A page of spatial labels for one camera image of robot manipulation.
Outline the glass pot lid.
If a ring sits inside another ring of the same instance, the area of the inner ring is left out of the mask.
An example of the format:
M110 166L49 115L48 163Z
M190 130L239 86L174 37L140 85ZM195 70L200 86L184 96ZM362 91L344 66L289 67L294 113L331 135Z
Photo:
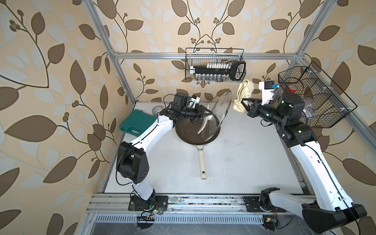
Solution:
M211 139L220 129L232 103L232 92L225 91L212 108L208 108L211 114L205 116L198 131L204 141Z

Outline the yellow cleaning cloth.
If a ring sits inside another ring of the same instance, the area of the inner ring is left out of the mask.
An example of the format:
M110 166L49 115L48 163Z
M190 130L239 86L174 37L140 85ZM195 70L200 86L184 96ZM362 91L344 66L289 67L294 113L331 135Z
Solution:
M254 83L247 79L240 83L237 91L236 99L234 100L233 109L240 113L247 113L246 108L241 103L243 98L251 98L251 95L255 89Z

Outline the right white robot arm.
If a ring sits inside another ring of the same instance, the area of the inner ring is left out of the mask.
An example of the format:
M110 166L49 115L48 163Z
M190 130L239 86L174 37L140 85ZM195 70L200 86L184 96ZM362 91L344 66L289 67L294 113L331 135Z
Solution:
M268 188L260 194L261 210L284 209L302 218L318 234L352 222L359 223L367 216L364 206L354 203L343 190L312 128L301 122L305 102L298 94L284 93L277 107L251 98L243 98L241 103L249 117L261 117L276 127L279 137L299 161L315 195L315 200L309 201L276 187Z

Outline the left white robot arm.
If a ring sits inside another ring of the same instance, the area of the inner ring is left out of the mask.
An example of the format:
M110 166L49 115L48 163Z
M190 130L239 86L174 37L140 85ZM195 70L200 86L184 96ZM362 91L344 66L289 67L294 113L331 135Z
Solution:
M122 142L117 151L115 177L121 175L131 185L135 196L133 202L138 211L151 211L157 208L155 190L146 180L149 172L147 153L162 138L172 130L176 123L188 119L192 123L205 121L213 116L213 112L199 104L200 98L177 93L170 102L157 115L149 128L132 142Z

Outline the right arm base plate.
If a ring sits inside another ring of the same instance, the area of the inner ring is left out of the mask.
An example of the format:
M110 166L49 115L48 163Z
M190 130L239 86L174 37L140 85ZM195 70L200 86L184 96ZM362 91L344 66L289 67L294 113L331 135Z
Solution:
M274 207L268 199L263 199L263 196L245 196L243 201L247 212L286 212L282 208Z

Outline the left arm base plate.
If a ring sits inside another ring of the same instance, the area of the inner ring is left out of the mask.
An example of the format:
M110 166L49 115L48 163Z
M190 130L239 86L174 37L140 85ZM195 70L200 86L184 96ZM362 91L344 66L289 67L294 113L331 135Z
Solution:
M143 212L143 211L166 211L168 207L167 195L152 195L147 201L138 197L136 194L130 196L128 206L129 211Z

